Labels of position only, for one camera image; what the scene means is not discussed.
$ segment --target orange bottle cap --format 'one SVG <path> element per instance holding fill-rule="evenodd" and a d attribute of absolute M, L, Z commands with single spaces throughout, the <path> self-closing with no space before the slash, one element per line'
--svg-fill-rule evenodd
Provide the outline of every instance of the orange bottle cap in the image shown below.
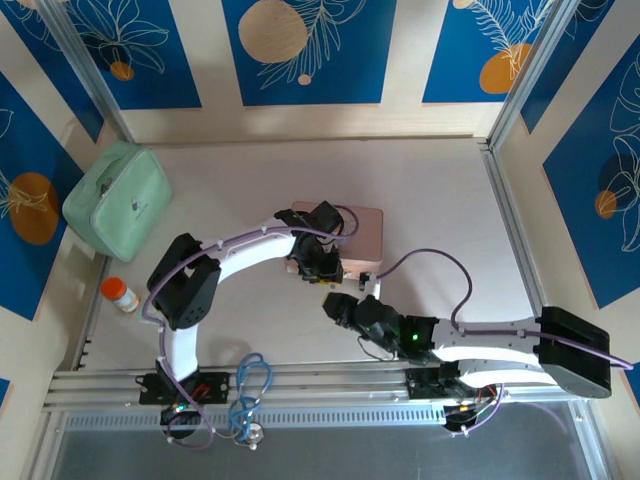
<path fill-rule="evenodd" d="M 109 300 L 118 300 L 127 293 L 127 285 L 118 277 L 109 277 L 100 287 L 100 291 Z"/>

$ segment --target medicine bottle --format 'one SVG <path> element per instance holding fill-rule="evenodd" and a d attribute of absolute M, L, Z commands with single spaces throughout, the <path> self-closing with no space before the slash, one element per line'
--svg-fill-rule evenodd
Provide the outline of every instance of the medicine bottle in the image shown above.
<path fill-rule="evenodd" d="M 105 298 L 111 300 L 120 310 L 126 313 L 135 311 L 140 303 L 140 297 L 118 277 L 107 278 L 102 282 L 100 291 Z"/>

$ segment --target white robotic arm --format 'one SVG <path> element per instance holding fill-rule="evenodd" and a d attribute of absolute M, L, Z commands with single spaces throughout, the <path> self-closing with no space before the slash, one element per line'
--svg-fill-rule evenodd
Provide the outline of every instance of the white robotic arm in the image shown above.
<path fill-rule="evenodd" d="M 259 228 L 209 248 L 188 234 L 176 238 L 148 281 L 153 304 L 166 318 L 164 350 L 171 370 L 166 373 L 183 382 L 198 371 L 198 322 L 209 312 L 216 286 L 234 273 L 287 257 L 297 261 L 305 281 L 340 283 L 338 249 L 318 238 L 335 238 L 331 232 L 341 222 L 340 213 L 323 202 L 309 213 L 278 212 Z M 475 389 L 546 383 L 585 397 L 611 394 L 610 364 L 602 358 L 608 354 L 608 334 L 562 309 L 546 307 L 540 318 L 507 324 L 464 324 L 398 314 L 378 300 L 380 281 L 374 275 L 362 278 L 361 287 L 360 299 L 330 293 L 323 305 L 327 315 L 401 360 L 423 367 L 447 364 L 447 371 L 455 372 L 447 381 Z"/>
<path fill-rule="evenodd" d="M 282 220 L 270 219 L 261 225 L 267 233 L 259 237 L 247 240 L 233 246 L 221 245 L 219 251 L 214 251 L 208 256 L 219 262 L 220 276 L 218 283 L 226 280 L 234 273 L 252 267 L 258 263 L 272 258 L 287 257 L 291 254 L 296 243 L 296 237 L 291 232 L 268 233 L 269 228 L 286 227 Z M 165 349 L 167 360 L 173 375 L 178 381 L 182 381 L 198 369 L 196 356 L 196 344 L 198 340 L 198 324 L 187 328 L 167 330 L 165 335 Z"/>

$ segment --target blue wire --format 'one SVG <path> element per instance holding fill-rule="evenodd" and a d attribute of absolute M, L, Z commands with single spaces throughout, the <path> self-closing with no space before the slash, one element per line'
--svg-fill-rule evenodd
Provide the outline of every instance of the blue wire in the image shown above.
<path fill-rule="evenodd" d="M 265 380 L 262 391 L 258 397 L 250 397 L 242 395 L 244 383 L 249 371 L 252 368 L 264 368 L 267 371 L 267 379 Z M 236 387 L 238 389 L 238 398 L 236 398 L 229 406 L 229 430 L 235 436 L 237 442 L 244 442 L 249 438 L 251 417 L 260 406 L 260 400 L 264 392 L 271 386 L 273 382 L 273 371 L 271 366 L 264 361 L 264 357 L 260 353 L 250 353 L 244 357 L 238 364 L 236 371 Z"/>

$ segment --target white floor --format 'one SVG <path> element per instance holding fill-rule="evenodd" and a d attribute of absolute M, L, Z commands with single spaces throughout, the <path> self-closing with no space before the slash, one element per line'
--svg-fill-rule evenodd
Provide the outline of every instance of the white floor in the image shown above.
<path fill-rule="evenodd" d="M 171 241 L 225 238 L 258 225 L 296 200 L 380 208 L 384 262 L 405 252 L 441 248 L 457 256 L 474 279 L 462 311 L 466 321 L 510 321 L 531 315 L 477 144 L 458 140 L 289 142 L 157 148 L 174 199 L 139 256 L 114 261 L 118 275 L 138 293 Z M 355 292 L 351 282 L 343 287 Z M 201 365 L 233 364 L 251 351 L 271 363 L 367 358 L 356 335 L 336 327 L 322 311 L 327 287 L 303 283 L 271 260 L 220 285 L 200 323 Z M 382 298 L 400 313 L 448 318 L 466 291 L 463 275 L 447 260 L 413 257 L 388 277 Z M 102 302 L 88 369 L 151 368 L 157 332 Z"/>

